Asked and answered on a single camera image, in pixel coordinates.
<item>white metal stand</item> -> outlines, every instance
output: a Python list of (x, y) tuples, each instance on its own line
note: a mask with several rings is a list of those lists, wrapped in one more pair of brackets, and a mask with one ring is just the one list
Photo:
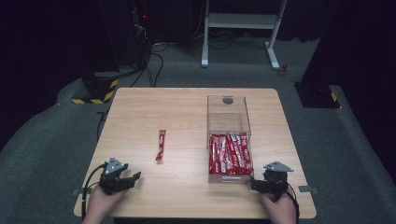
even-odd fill
[(282, 0), (280, 9), (275, 15), (210, 13), (209, 2), (209, 0), (206, 0), (205, 33), (202, 49), (202, 67), (209, 66), (209, 48), (207, 43), (209, 27), (222, 27), (273, 30), (270, 42), (265, 42), (265, 49), (268, 52), (268, 56), (270, 58), (273, 69), (279, 69), (279, 63), (277, 62), (273, 47), (276, 40), (277, 31), (279, 30), (280, 23), (282, 22), (283, 12), (285, 11), (288, 0)]

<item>clear plastic box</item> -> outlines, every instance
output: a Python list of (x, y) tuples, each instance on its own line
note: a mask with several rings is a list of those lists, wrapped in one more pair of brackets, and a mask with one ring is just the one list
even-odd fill
[(211, 151), (211, 136), (212, 135), (244, 135), (246, 137), (248, 156), (251, 162), (251, 172), (243, 173), (242, 175), (230, 175), (223, 172), (212, 172), (211, 156), (209, 156), (209, 183), (236, 183), (243, 184), (250, 181), (250, 176), (253, 175), (252, 159), (250, 150), (250, 125), (248, 120), (248, 108), (245, 96), (227, 96), (227, 95), (209, 95), (207, 96), (207, 149), (209, 155)]

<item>box filled with red packets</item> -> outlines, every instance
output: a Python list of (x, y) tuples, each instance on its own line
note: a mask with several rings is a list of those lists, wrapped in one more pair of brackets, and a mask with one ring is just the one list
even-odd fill
[(209, 183), (250, 181), (253, 160), (250, 125), (244, 96), (207, 96), (207, 148)]

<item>hand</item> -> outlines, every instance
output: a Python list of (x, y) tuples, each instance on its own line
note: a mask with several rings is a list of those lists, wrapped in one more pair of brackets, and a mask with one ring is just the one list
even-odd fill
[(272, 195), (260, 193), (262, 203), (271, 221), (274, 224), (295, 224), (296, 209), (290, 196), (287, 193), (282, 193), (276, 202), (274, 202), (274, 197), (270, 196)]
[(96, 186), (91, 193), (91, 197), (88, 202), (87, 215), (82, 223), (101, 223), (126, 192), (128, 192), (128, 189), (108, 195), (101, 187)]

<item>wooden table top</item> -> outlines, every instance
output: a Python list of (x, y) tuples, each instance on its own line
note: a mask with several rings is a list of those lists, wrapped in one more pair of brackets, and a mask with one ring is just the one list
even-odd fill
[[(288, 182), (297, 194), (300, 218), (316, 215), (302, 165), (277, 92), (272, 89), (120, 88), (117, 90), (84, 183), (110, 157), (129, 163), (122, 177), (141, 171), (112, 217), (268, 218), (249, 184), (208, 184), (207, 96), (245, 96), (251, 130), (254, 177), (281, 161), (294, 169)], [(161, 162), (159, 130), (166, 130)], [(92, 178), (98, 181), (101, 172)], [(75, 206), (81, 216), (81, 195)]]

